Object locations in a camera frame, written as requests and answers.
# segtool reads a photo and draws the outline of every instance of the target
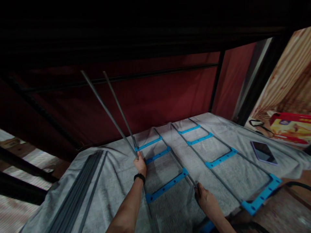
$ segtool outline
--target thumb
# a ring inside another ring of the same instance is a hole
[[[137,152],[137,156],[138,156],[138,159],[143,159],[142,154],[140,153],[140,151]]]

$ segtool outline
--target red curtain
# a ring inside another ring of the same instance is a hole
[[[250,61],[250,48],[253,46],[253,44],[242,46],[226,52],[214,104],[216,114],[228,118],[228,101],[230,101],[230,109],[234,110],[236,102],[234,103],[233,97],[238,98],[240,86],[245,77],[243,74],[248,67],[245,63]],[[90,79],[98,79],[103,78],[102,71],[106,71],[109,77],[114,77],[216,63],[218,58],[219,52],[202,53],[137,61],[36,69],[14,72],[12,75],[23,87],[28,88],[83,81],[84,78],[80,70],[84,70]],[[214,67],[139,78],[113,82],[112,86],[132,132],[138,133],[152,126],[159,126],[207,112],[216,70],[217,68]],[[129,132],[108,85],[98,84],[95,87],[121,129],[128,136]],[[8,92],[11,92],[11,98],[14,99],[15,103],[11,106],[1,103],[0,107],[3,114],[1,115],[0,128],[52,155],[71,161],[78,151],[29,106],[26,106],[16,93],[11,90]],[[83,149],[90,146],[101,146],[121,138],[88,86],[31,95],[81,144]],[[16,117],[11,117],[12,112],[16,114]]]

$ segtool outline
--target blue connector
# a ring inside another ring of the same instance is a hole
[[[192,142],[187,141],[187,144],[188,144],[188,146],[192,146],[192,145],[194,145],[194,144],[196,144],[196,143],[198,143],[200,141],[203,141],[205,139],[211,138],[212,136],[214,136],[214,135],[212,133],[209,133],[208,135],[206,135],[206,136],[204,136],[202,138],[196,139],[196,140],[194,140]]]
[[[155,156],[151,157],[150,159],[146,160],[146,165],[153,162],[154,160],[160,158],[161,156],[167,154],[168,152],[171,151],[170,147],[167,147],[166,150],[162,151],[161,153],[156,154]]]
[[[179,181],[181,181],[186,175],[188,175],[188,171],[186,168],[182,169],[182,173],[180,173],[178,176],[176,176],[173,180],[168,182],[166,185],[164,185],[162,188],[160,188],[158,191],[156,191],[153,194],[146,194],[146,201],[147,204],[153,202],[157,198],[159,198],[163,193],[165,193],[167,190],[169,190],[171,187],[173,187],[175,184],[177,184]]]
[[[221,164],[223,161],[227,160],[228,158],[234,156],[237,153],[237,150],[234,148],[230,148],[231,151],[225,155],[223,155],[222,157],[216,159],[214,162],[206,162],[205,166],[207,166],[209,169],[212,169],[214,167],[216,167],[217,165]]]
[[[158,139],[153,140],[153,141],[151,141],[151,142],[149,142],[149,143],[147,143],[147,144],[145,144],[145,145],[143,145],[143,146],[141,146],[141,147],[138,147],[138,148],[135,147],[135,151],[142,150],[142,149],[146,148],[147,146],[150,146],[150,145],[152,145],[152,144],[154,144],[154,143],[156,143],[156,142],[158,142],[158,141],[160,141],[160,140],[162,140],[162,136],[160,136]]]
[[[243,201],[241,205],[244,209],[249,212],[250,215],[254,215],[256,211],[261,207],[264,201],[270,196],[270,194],[282,183],[282,180],[276,177],[273,174],[269,174],[271,178],[271,182],[268,184],[267,187],[257,196],[257,198],[252,202],[248,203]]]

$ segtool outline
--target black metal bar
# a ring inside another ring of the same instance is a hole
[[[204,64],[204,65],[196,65],[196,66],[187,66],[187,67],[181,67],[181,68],[174,68],[174,69],[167,69],[167,70],[158,70],[158,71],[151,71],[151,72],[145,72],[145,73],[137,73],[137,74],[130,74],[130,75],[124,75],[124,76],[116,76],[116,77],[110,77],[110,82],[119,82],[123,80],[129,80],[129,79],[136,79],[136,78],[146,78],[151,76],[159,76],[159,75],[165,75],[165,74],[172,74],[172,73],[179,73],[179,72],[186,72],[186,71],[193,71],[193,70],[200,70],[200,69],[206,69],[206,68],[212,68],[216,67],[218,63],[211,63],[211,64]],[[101,83],[107,83],[105,78],[99,78],[99,79],[93,79],[93,84],[101,84]],[[88,86],[88,83],[86,81],[79,81],[74,83],[68,83],[68,84],[58,84],[58,85],[51,85],[51,86],[43,86],[43,87],[33,87],[33,88],[25,88],[23,91],[25,93],[41,93],[41,92],[47,92],[47,91],[57,91],[62,90],[66,88],[72,88],[72,87],[82,87],[82,86]]]
[[[218,85],[218,81],[219,81],[221,67],[222,67],[223,61],[224,61],[224,56],[225,56],[225,50],[220,51],[220,55],[219,55],[219,59],[218,59],[218,66],[217,66],[217,72],[215,75],[213,91],[212,91],[212,95],[211,95],[210,106],[208,108],[208,112],[212,112],[212,109],[213,109],[214,99],[215,99],[215,95],[216,95],[216,91],[217,91],[217,85]]]
[[[0,195],[35,205],[41,205],[47,194],[46,190],[0,172]]]
[[[49,122],[54,127],[54,129],[56,129],[65,139],[67,139],[70,144],[72,144],[77,150],[81,149],[82,146],[63,127],[61,127],[41,105],[39,105],[31,96],[25,94],[18,82],[7,75],[2,75],[1,79],[6,84],[8,84],[18,95],[20,95],[47,122]]]
[[[0,159],[6,163],[11,164],[14,167],[17,167],[30,175],[40,176],[46,181],[49,182],[57,182],[59,181],[56,177],[52,176],[51,174],[45,172],[44,170],[32,165],[31,163],[23,160],[22,158],[16,156],[15,154],[9,152],[6,149],[0,147]]]
[[[272,39],[265,58],[239,111],[237,120],[239,125],[245,125],[292,35],[293,31],[290,31]]]

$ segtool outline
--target metal rod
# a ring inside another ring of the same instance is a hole
[[[183,137],[182,134],[180,134],[180,136],[183,138],[183,140],[185,142],[187,142],[187,140]],[[204,159],[200,156],[200,154],[192,147],[189,146],[193,152],[201,159],[201,161],[205,164]],[[238,197],[238,195],[235,193],[235,191],[233,191],[212,169],[209,169],[215,176],[216,178],[226,187],[226,189],[235,197],[235,199],[239,202],[242,203],[242,200]]]
[[[14,167],[23,170],[30,175],[33,176],[40,176],[46,181],[51,183],[59,181],[56,177],[52,176],[50,173],[45,172],[44,170],[32,165],[31,163],[27,162],[26,160],[16,156],[15,154],[9,152],[6,149],[0,147],[0,159],[4,162],[11,164]]]
[[[213,135],[214,138],[216,138],[218,141],[220,141],[222,144],[224,144],[225,146],[227,146],[228,148],[231,148],[230,145],[228,145],[227,143],[225,143],[224,141],[222,141],[220,138],[218,138],[217,136]],[[243,154],[241,154],[240,152],[237,153],[239,156],[241,156],[242,158],[244,158],[245,160],[247,160],[248,162],[250,162],[251,164],[253,164],[254,166],[256,166],[257,168],[259,168],[260,170],[262,170],[263,172],[270,174],[270,172],[268,172],[267,170],[263,169],[262,167],[260,167],[259,165],[255,164],[253,161],[251,161],[249,158],[245,157]]]
[[[130,75],[125,75],[125,76],[110,77],[110,81],[111,82],[119,82],[119,81],[123,81],[123,80],[147,78],[147,77],[159,76],[159,75],[165,75],[165,74],[180,73],[180,72],[187,72],[187,71],[193,71],[193,70],[201,70],[201,69],[217,67],[217,65],[218,65],[218,63],[211,63],[211,64],[187,66],[187,67],[167,69],[167,70],[151,71],[151,72],[145,72],[145,73],[136,73],[136,74],[130,74]],[[101,84],[101,83],[106,83],[106,80],[103,78],[93,80],[94,85]],[[25,93],[28,93],[28,94],[30,94],[30,93],[41,93],[41,92],[48,92],[48,91],[58,91],[58,90],[62,90],[62,89],[72,88],[72,87],[82,87],[82,86],[87,86],[87,85],[88,85],[87,82],[79,81],[79,82],[67,83],[67,84],[58,84],[58,85],[43,86],[43,87],[25,88],[25,89],[23,89],[23,91]]]
[[[121,109],[121,106],[120,106],[120,104],[119,104],[119,101],[118,101],[118,99],[117,99],[117,96],[116,96],[116,94],[115,94],[115,92],[114,92],[114,90],[113,90],[113,88],[112,88],[112,86],[111,86],[111,83],[110,83],[110,81],[109,81],[109,78],[108,78],[108,76],[107,76],[107,74],[106,74],[105,71],[103,71],[103,73],[104,73],[105,79],[106,79],[106,81],[107,81],[107,83],[108,83],[108,86],[109,86],[109,88],[110,88],[110,90],[111,90],[111,92],[112,92],[112,95],[113,95],[113,97],[114,97],[114,100],[116,101],[117,106],[118,106],[118,108],[119,108],[119,110],[120,110],[120,113],[121,113],[121,115],[122,115],[122,117],[123,117],[123,120],[124,120],[124,122],[125,122],[125,124],[126,124],[126,127],[127,127],[128,131],[130,132],[130,135],[131,135],[131,137],[132,137],[134,146],[138,148],[138,146],[137,146],[137,144],[136,144],[136,141],[135,141],[135,138],[134,138],[134,136],[133,136],[133,134],[132,134],[132,131],[131,131],[130,127],[129,127],[129,124],[127,123],[127,120],[126,120],[126,118],[125,118],[125,116],[124,116],[124,114],[123,114],[123,111],[122,111],[122,109]]]
[[[213,104],[214,104],[214,100],[215,100],[215,96],[216,96],[219,76],[220,76],[220,73],[221,73],[221,67],[223,65],[224,57],[225,57],[225,50],[222,50],[222,51],[220,51],[220,55],[219,55],[219,59],[218,59],[217,72],[216,72],[216,75],[215,75],[213,91],[212,91],[212,95],[211,95],[210,106],[208,108],[208,112],[212,112],[212,109],[213,109]]]
[[[94,85],[92,84],[91,80],[88,78],[88,76],[86,75],[86,73],[84,71],[81,71],[82,75],[84,76],[85,80],[87,81],[87,83],[89,84],[90,88],[92,89],[93,93],[95,94],[96,98],[98,99],[98,101],[100,102],[101,106],[104,108],[104,110],[106,111],[107,115],[109,116],[109,118],[111,119],[111,121],[114,123],[115,127],[117,128],[117,130],[119,131],[119,133],[121,134],[121,136],[123,137],[123,139],[126,141],[126,143],[128,144],[128,146],[130,147],[131,151],[133,152],[134,156],[138,159],[138,156],[135,152],[135,150],[133,149],[133,147],[131,146],[130,142],[128,141],[128,139],[126,138],[126,136],[124,135],[124,133],[122,132],[122,130],[120,129],[120,127],[118,126],[117,122],[114,120],[113,116],[111,115],[110,111],[106,108],[106,106],[104,105],[100,95],[98,94],[98,92],[96,91]]]
[[[62,220],[65,217],[63,212],[68,208],[68,205],[72,202],[72,196],[76,195],[77,187],[81,183],[83,177],[87,174],[88,167],[89,167],[90,163],[92,162],[93,157],[94,156],[90,155],[86,159],[86,161],[83,164],[83,166],[82,166],[82,168],[81,168],[77,178],[75,179],[73,185],[71,186],[69,192],[67,193],[65,199],[62,202],[62,205],[58,209],[56,215],[54,216],[54,218],[53,218],[52,222],[50,223],[50,225],[49,225],[48,229],[46,230],[46,232],[57,232],[57,229],[59,228],[59,226],[61,225]]]
[[[144,196],[146,196],[146,187],[144,186]],[[152,226],[152,232],[155,232],[155,233],[159,233],[159,226],[157,224],[157,221],[155,221],[155,218],[151,212],[151,208],[149,206],[149,204],[147,203],[147,207],[148,207],[148,213],[149,213],[149,221],[151,221],[151,226]]]
[[[263,89],[265,88],[292,35],[293,31],[286,31],[272,39],[265,57],[254,78],[254,81],[245,97],[245,101],[242,103],[238,113],[238,125],[244,126],[247,122],[247,119],[253,111]]]
[[[101,162],[101,166],[99,168],[99,171],[98,171],[98,174],[97,174],[97,177],[96,177],[96,181],[94,183],[94,186],[93,186],[93,189],[92,189],[92,192],[91,192],[91,196],[90,196],[90,198],[88,200],[87,207],[85,209],[85,212],[84,212],[84,215],[83,215],[83,218],[82,218],[82,221],[81,221],[78,233],[82,233],[82,230],[83,230],[83,227],[84,227],[84,224],[85,224],[88,212],[89,212],[90,207],[91,207],[91,203],[92,203],[92,200],[93,200],[93,197],[94,197],[94,193],[95,193],[95,190],[96,190],[96,187],[97,187],[97,183],[98,183],[101,171],[103,170],[103,167],[104,167],[104,164],[105,164],[105,160],[106,160],[107,154],[108,154],[108,151],[106,151],[105,156],[103,158],[103,161]]]
[[[91,181],[93,180],[94,173],[95,173],[95,171],[96,171],[96,169],[98,167],[98,164],[99,164],[99,161],[100,161],[100,159],[102,157],[102,154],[103,154],[103,151],[101,151],[100,154],[96,155],[97,158],[96,158],[95,166],[93,166],[92,171],[91,171],[91,175],[90,175],[89,179],[87,180],[87,183],[84,185],[83,190],[81,191],[81,196],[80,196],[80,198],[78,199],[78,201],[77,201],[77,203],[75,205],[75,209],[72,212],[70,221],[69,221],[68,226],[67,226],[67,228],[65,230],[66,233],[71,233],[71,231],[72,231],[72,229],[74,227],[75,221],[76,221],[76,219],[78,217],[78,214],[80,212],[81,206],[82,206],[83,201],[84,201],[84,198],[85,198],[85,196],[87,194],[87,191],[88,191],[88,189],[90,187]]]
[[[46,190],[0,172],[0,195],[18,199],[35,205],[41,205],[47,194]]]
[[[153,128],[155,131],[156,131],[156,133],[160,136],[160,134],[159,134],[159,132],[156,130],[156,128]],[[166,141],[164,140],[164,138],[162,137],[162,141],[164,142],[164,144],[168,147],[169,145],[166,143]],[[182,167],[182,168],[184,168],[184,166],[181,164],[181,162],[179,161],[179,159],[178,159],[178,157],[177,157],[177,155],[175,154],[175,152],[173,151],[173,148],[171,148],[171,154],[173,155],[173,157],[175,158],[175,160],[178,162],[178,164]],[[193,183],[193,185],[195,186],[195,187],[197,187],[197,184],[195,183],[195,181],[193,180],[193,178],[188,174],[187,175],[188,176],[188,178],[191,180],[191,182]]]
[[[25,94],[20,87],[19,83],[16,82],[12,77],[8,75],[1,76],[2,80],[6,82],[27,104],[32,107],[38,114],[40,114],[60,135],[62,135],[75,149],[80,150],[81,145],[78,143],[58,122],[31,96]]]

